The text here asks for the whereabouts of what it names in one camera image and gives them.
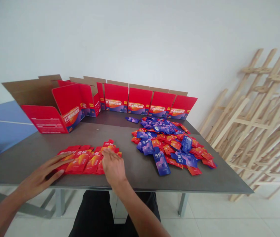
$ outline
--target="left hand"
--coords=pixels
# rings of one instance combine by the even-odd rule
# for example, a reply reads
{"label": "left hand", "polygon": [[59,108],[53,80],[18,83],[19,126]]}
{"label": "left hand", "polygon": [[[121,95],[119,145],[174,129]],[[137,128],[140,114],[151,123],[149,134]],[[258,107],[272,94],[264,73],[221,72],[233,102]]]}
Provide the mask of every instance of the left hand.
{"label": "left hand", "polygon": [[48,160],[35,170],[29,177],[27,177],[14,191],[16,197],[20,198],[22,202],[34,198],[38,194],[47,189],[54,181],[56,181],[64,173],[64,170],[56,172],[51,178],[46,179],[46,176],[59,166],[70,163],[74,159],[60,161],[62,158],[67,157],[72,152],[63,153]]}

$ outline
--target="pile of sachets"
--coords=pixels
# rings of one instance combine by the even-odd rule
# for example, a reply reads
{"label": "pile of sachets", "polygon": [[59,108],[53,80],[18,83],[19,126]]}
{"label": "pile of sachets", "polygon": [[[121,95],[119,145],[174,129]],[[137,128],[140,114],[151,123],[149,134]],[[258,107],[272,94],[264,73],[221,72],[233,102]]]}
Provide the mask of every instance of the pile of sachets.
{"label": "pile of sachets", "polygon": [[168,164],[185,167],[191,175],[202,173],[197,166],[199,161],[211,169],[217,168],[213,156],[181,123],[144,117],[140,124],[143,128],[132,132],[131,141],[144,155],[153,155],[160,176],[171,173]]}
{"label": "pile of sachets", "polygon": [[60,151],[58,155],[72,151],[72,154],[62,160],[74,160],[58,167],[55,171],[64,170],[64,174],[104,174],[103,155],[101,153],[105,148],[111,149],[120,157],[122,156],[119,148],[114,145],[114,141],[111,139],[104,142],[103,146],[96,147],[95,151],[93,151],[94,147],[90,145],[69,146],[67,149]]}

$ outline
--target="open cardboard box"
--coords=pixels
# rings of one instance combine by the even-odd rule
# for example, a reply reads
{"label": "open cardboard box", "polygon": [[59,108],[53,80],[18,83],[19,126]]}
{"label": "open cardboard box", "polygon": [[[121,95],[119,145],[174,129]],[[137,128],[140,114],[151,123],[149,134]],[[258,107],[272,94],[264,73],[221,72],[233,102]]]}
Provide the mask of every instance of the open cardboard box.
{"label": "open cardboard box", "polygon": [[[40,133],[70,133],[86,115],[83,104],[91,102],[91,87],[51,78],[2,84]],[[54,88],[57,84],[65,86]]]}

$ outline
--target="product box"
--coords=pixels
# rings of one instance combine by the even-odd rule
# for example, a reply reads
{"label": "product box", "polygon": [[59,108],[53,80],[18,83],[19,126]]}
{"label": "product box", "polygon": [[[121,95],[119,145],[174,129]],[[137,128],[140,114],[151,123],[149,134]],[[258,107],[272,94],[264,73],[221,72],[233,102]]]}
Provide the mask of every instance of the product box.
{"label": "product box", "polygon": [[128,113],[130,114],[141,114],[148,115],[152,91],[129,88],[129,100],[128,100]]}
{"label": "product box", "polygon": [[70,77],[70,80],[75,83],[90,85],[93,94],[98,93],[98,95],[99,95],[100,109],[105,110],[105,95],[104,95],[104,84],[106,83],[105,79],[84,76],[83,79],[76,78],[76,77]]}
{"label": "product box", "polygon": [[83,105],[93,103],[89,85],[53,88],[48,78],[2,84],[40,133],[70,133],[85,116]]}
{"label": "product box", "polygon": [[126,113],[128,106],[128,87],[105,84],[106,110]]}
{"label": "product box", "polygon": [[164,92],[154,92],[151,102],[149,116],[167,118],[169,111],[173,105],[174,94]]}
{"label": "product box", "polygon": [[175,98],[174,104],[169,112],[169,119],[183,119],[187,118],[190,110],[196,103],[197,98],[178,95]]}

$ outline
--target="right hand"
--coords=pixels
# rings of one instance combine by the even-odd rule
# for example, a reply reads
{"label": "right hand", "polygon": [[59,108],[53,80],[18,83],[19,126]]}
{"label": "right hand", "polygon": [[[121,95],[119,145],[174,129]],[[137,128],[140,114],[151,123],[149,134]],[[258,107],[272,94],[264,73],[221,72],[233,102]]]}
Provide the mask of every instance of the right hand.
{"label": "right hand", "polygon": [[102,162],[105,176],[112,189],[118,188],[128,181],[124,160],[110,149],[105,149],[102,155],[104,156]]}

